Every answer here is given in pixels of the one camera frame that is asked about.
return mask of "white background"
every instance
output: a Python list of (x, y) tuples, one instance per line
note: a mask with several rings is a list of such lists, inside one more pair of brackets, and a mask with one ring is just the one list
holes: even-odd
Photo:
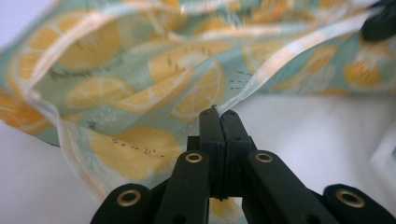
[[(51, 2), (0, 0), (0, 49)], [(309, 188), (357, 187), (396, 215), (395, 190), (384, 187), (370, 165), (395, 129), (389, 130), (396, 120), (394, 96), (255, 94), (234, 110), (257, 147), (278, 154)], [(90, 222), (100, 202), (72, 174), (59, 148), (0, 122), (0, 152), (0, 223)]]

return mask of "lemon print fabric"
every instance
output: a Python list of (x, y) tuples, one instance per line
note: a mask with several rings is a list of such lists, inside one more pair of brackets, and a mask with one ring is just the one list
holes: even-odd
[(21, 89), (26, 87), (43, 53), (88, 14), (87, 10), (67, 11), (45, 22), (26, 39), (8, 66), (7, 81), (14, 93), (22, 97)]
[(128, 97), (134, 90), (120, 77), (91, 77), (64, 97), (66, 108), (89, 108)]
[(137, 127), (114, 137), (92, 133), (90, 146), (107, 167), (129, 179), (170, 172), (181, 146), (166, 130)]
[(182, 45), (154, 56), (148, 62), (149, 73), (154, 82), (192, 68), (215, 54), (229, 49), (223, 41), (206, 41)]
[(113, 105), (134, 112), (145, 112), (155, 109), (173, 100), (187, 85), (191, 71), (169, 77), (152, 87), (133, 94)]
[(171, 111), (172, 116), (191, 121), (199, 113), (219, 102), (224, 93), (225, 77), (221, 64), (213, 61), (204, 75)]
[(72, 69), (96, 68), (121, 51), (117, 23), (111, 21), (98, 30), (84, 35), (59, 58), (58, 63)]
[(0, 90), (0, 120), (24, 133), (39, 133), (50, 123), (25, 102)]
[[(256, 90), (394, 94), (395, 37), (367, 43), (347, 26), (363, 23), (363, 9), (338, 0), (64, 0), (0, 54), (0, 120), (59, 140), (99, 197), (128, 182), (153, 188), (212, 105), (229, 108)], [(247, 223), (238, 200), (210, 203), (210, 223)]]

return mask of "clamp jaw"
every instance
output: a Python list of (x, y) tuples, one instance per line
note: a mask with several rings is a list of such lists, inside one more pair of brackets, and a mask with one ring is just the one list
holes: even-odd
[(249, 224), (396, 223), (358, 189), (333, 185), (323, 196), (306, 188), (274, 153), (257, 150), (233, 111), (200, 114), (200, 136), (189, 136), (172, 176), (153, 189), (114, 189), (92, 224), (205, 224), (209, 198), (242, 197)]
[(361, 27), (364, 40), (377, 42), (396, 35), (396, 1), (380, 0), (370, 8), (381, 8), (381, 11), (368, 18)]

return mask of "lemon slice print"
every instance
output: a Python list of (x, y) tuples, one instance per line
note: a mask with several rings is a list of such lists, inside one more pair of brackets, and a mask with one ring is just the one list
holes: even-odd
[(274, 86), (274, 90), (290, 90), (298, 88), (301, 83), (310, 76), (325, 75), (325, 73), (317, 74), (317, 72), (329, 63), (336, 51), (337, 48), (333, 46), (325, 46), (317, 49), (297, 74), (276, 84)]
[(190, 77), (191, 71), (169, 77), (150, 88), (117, 101), (113, 105), (134, 112), (144, 112), (158, 108), (173, 100), (186, 87)]
[(230, 11), (234, 11), (237, 12), (239, 10), (241, 10), (241, 1), (229, 1), (226, 3), (227, 4), (227, 8)]
[(119, 20), (122, 44), (130, 48), (143, 42), (168, 39), (168, 33), (181, 27), (187, 16), (174, 10), (169, 4), (139, 0), (123, 0), (126, 5), (132, 6), (129, 16)]
[(381, 81), (377, 67), (369, 67), (365, 62), (347, 63), (344, 67), (344, 78), (347, 83), (357, 86), (374, 86)]
[(244, 17), (244, 23), (260, 24), (266, 21), (277, 21), (287, 9), (287, 0), (263, 0), (259, 7), (253, 8), (251, 13)]
[(74, 114), (62, 115), (62, 119), (77, 123), (83, 114), (83, 112), (77, 112)]
[(229, 47), (228, 43), (221, 41), (183, 45), (151, 58), (148, 62), (148, 70), (153, 81), (157, 83), (167, 77), (180, 74)]
[(103, 65), (121, 49), (117, 23), (111, 21), (93, 31), (63, 52), (58, 62), (68, 68), (88, 69)]
[(160, 0), (160, 2), (163, 2), (168, 6), (178, 8), (178, 0)]
[(336, 52), (337, 48), (333, 46), (326, 46), (318, 49), (308, 60), (302, 70), (308, 73), (317, 72), (329, 63)]
[(171, 111), (171, 115), (184, 121), (197, 119), (199, 113), (219, 102), (224, 86), (223, 68), (219, 62), (213, 61), (205, 74)]
[(39, 133), (50, 123), (35, 109), (0, 90), (0, 119), (24, 133)]
[(319, 0), (318, 7), (320, 9), (330, 9), (333, 7), (340, 7), (341, 5), (345, 4), (344, 0)]
[(233, 198), (220, 201), (219, 199), (210, 199), (210, 211), (216, 216), (226, 218), (227, 220), (235, 220), (238, 218), (240, 207)]
[(78, 83), (64, 98), (69, 109), (88, 108), (129, 96), (134, 90), (120, 77), (90, 77)]
[(281, 49), (284, 45), (283, 40), (274, 40), (266, 43), (245, 45), (242, 47), (247, 69), (255, 73), (271, 55)]
[(152, 127), (133, 128), (113, 138), (92, 132), (90, 146), (108, 168), (130, 179), (170, 172), (182, 152), (172, 134)]
[(45, 22), (28, 37), (7, 67), (7, 83), (14, 93), (22, 97), (21, 90), (29, 85), (42, 54), (63, 34), (81, 22), (88, 14), (99, 13), (89, 10), (70, 10)]
[(231, 27), (232, 25), (228, 23), (227, 21), (223, 20), (222, 18), (213, 18), (211, 20), (205, 21), (202, 24), (200, 24), (195, 30), (194, 34), (202, 34), (204, 32), (212, 31), (212, 30), (218, 30), (218, 29), (223, 29), (227, 27)]

